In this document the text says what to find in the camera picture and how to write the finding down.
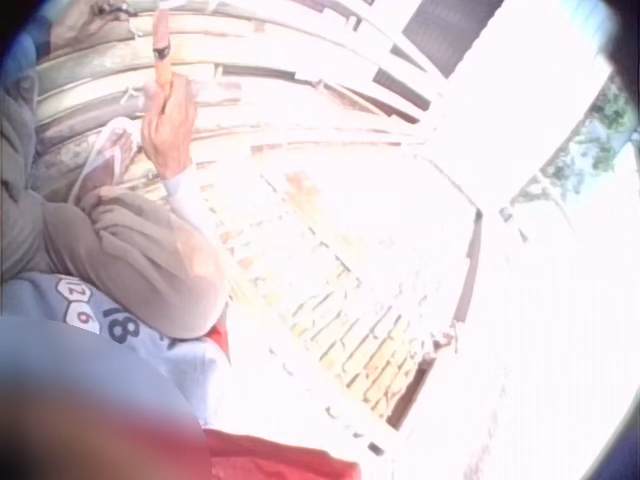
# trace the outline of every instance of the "blurry object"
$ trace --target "blurry object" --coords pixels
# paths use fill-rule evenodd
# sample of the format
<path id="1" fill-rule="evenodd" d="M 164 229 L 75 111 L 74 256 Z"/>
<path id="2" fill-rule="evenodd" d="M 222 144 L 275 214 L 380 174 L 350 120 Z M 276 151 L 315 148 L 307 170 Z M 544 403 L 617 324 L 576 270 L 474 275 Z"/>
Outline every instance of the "blurry object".
<path id="1" fill-rule="evenodd" d="M 171 91 L 171 40 L 169 38 L 169 10 L 159 9 L 153 19 L 153 56 L 156 83 L 165 96 Z"/>
<path id="2" fill-rule="evenodd" d="M 138 12 L 129 6 L 128 3 L 122 3 L 114 5 L 111 2 L 99 3 L 96 7 L 96 13 L 98 15 L 110 15 L 112 13 L 124 13 L 127 17 L 137 17 Z"/>

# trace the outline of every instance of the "printed number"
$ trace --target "printed number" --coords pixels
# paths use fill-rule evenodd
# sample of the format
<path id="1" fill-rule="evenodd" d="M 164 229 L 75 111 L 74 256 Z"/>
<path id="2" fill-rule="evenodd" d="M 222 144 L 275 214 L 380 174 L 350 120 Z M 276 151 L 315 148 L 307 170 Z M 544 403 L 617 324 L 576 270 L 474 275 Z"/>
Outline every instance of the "printed number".
<path id="1" fill-rule="evenodd" d="M 58 280 L 56 290 L 70 302 L 88 302 L 91 298 L 91 290 L 80 280 L 72 278 Z"/>
<path id="2" fill-rule="evenodd" d="M 64 321 L 74 327 L 82 328 L 93 333 L 100 333 L 100 323 L 91 307 L 84 302 L 71 302 L 67 307 Z"/>
<path id="3" fill-rule="evenodd" d="M 114 342 L 123 345 L 129 337 L 140 336 L 140 324 L 135 318 L 124 316 L 120 320 L 109 322 L 109 336 Z"/>

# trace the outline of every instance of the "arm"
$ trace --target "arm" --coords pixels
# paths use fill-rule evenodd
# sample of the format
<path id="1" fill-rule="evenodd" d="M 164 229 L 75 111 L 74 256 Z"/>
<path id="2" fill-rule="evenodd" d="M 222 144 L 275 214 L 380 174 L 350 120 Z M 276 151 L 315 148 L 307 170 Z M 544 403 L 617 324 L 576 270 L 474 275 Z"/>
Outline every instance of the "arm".
<path id="1" fill-rule="evenodd" d="M 184 172 L 165 180 L 164 187 L 174 213 L 200 231 L 209 242 L 217 244 L 216 219 L 200 192 L 195 166 L 190 165 Z"/>
<path id="2" fill-rule="evenodd" d="M 169 195 L 171 209 L 218 244 L 215 218 L 200 193 L 190 153 L 196 106 L 189 80 L 173 74 L 171 92 L 165 96 L 155 83 L 145 89 L 148 111 L 142 121 L 142 145 Z"/>

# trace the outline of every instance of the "person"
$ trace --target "person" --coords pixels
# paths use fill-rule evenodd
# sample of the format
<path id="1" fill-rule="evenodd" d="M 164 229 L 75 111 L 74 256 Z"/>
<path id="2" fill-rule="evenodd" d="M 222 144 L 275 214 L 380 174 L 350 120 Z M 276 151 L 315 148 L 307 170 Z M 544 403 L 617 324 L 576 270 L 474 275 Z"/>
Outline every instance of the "person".
<path id="1" fill-rule="evenodd" d="M 55 275 L 78 278 L 161 334 L 198 338 L 221 317 L 228 289 L 215 219 L 199 193 L 189 154 L 196 107 L 187 78 L 175 75 L 168 97 L 147 88 L 142 132 L 124 118 L 105 127 L 68 203 L 47 202 L 28 188 L 38 93 L 33 67 L 52 51 L 127 18 L 120 11 L 99 14 L 102 3 L 117 1 L 77 0 L 53 24 L 36 15 L 3 63 L 2 284 L 33 272 L 54 275 L 47 280 L 53 283 Z M 171 210 L 114 186 L 140 143 L 164 181 Z M 67 297 L 57 300 L 86 291 L 68 288 Z M 94 314 L 99 316 L 83 313 L 103 325 Z M 80 317 L 66 321 L 82 323 Z"/>

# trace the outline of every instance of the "wooden beam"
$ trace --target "wooden beam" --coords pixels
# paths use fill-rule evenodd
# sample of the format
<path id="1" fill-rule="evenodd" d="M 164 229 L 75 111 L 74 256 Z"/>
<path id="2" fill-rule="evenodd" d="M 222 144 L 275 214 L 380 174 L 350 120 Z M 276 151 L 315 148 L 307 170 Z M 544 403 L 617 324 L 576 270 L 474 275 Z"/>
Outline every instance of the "wooden beam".
<path id="1" fill-rule="evenodd" d="M 354 55 L 351 61 L 340 63 L 338 68 L 340 70 L 345 68 L 350 70 L 352 75 L 356 76 L 355 78 L 357 78 L 358 71 L 362 69 L 370 70 L 371 68 L 380 67 L 425 98 L 435 100 L 441 95 L 442 86 L 437 81 L 434 81 L 431 76 L 410 63 L 391 55 L 388 51 L 372 48 L 371 45 L 359 40 L 354 32 L 346 28 L 336 28 L 326 24 L 326 22 L 322 21 L 321 15 L 312 11 L 304 12 L 306 15 L 292 15 L 286 9 L 281 9 L 278 13 L 278 16 L 271 14 L 257 17 L 254 21 L 210 15 L 173 15 L 171 31 L 173 34 L 194 33 L 244 38 L 252 35 L 258 37 L 263 35 L 266 37 L 288 36 L 291 39 L 291 44 L 307 41 L 309 40 L 308 37 L 315 38 L 317 41 L 322 39 L 334 46 L 343 47 Z M 143 36 L 150 35 L 151 16 L 146 15 L 132 19 L 132 26 Z M 45 59 L 44 63 L 87 48 L 105 43 L 122 42 L 132 38 L 133 34 L 124 25 L 115 24 L 92 37 L 87 43 L 77 44 L 56 52 L 48 59 Z M 316 55 L 320 53 L 317 48 L 310 51 L 314 51 Z M 327 60 L 335 57 L 335 54 L 330 52 L 329 55 L 330 57 Z M 331 63 L 325 64 L 319 74 L 330 76 Z"/>

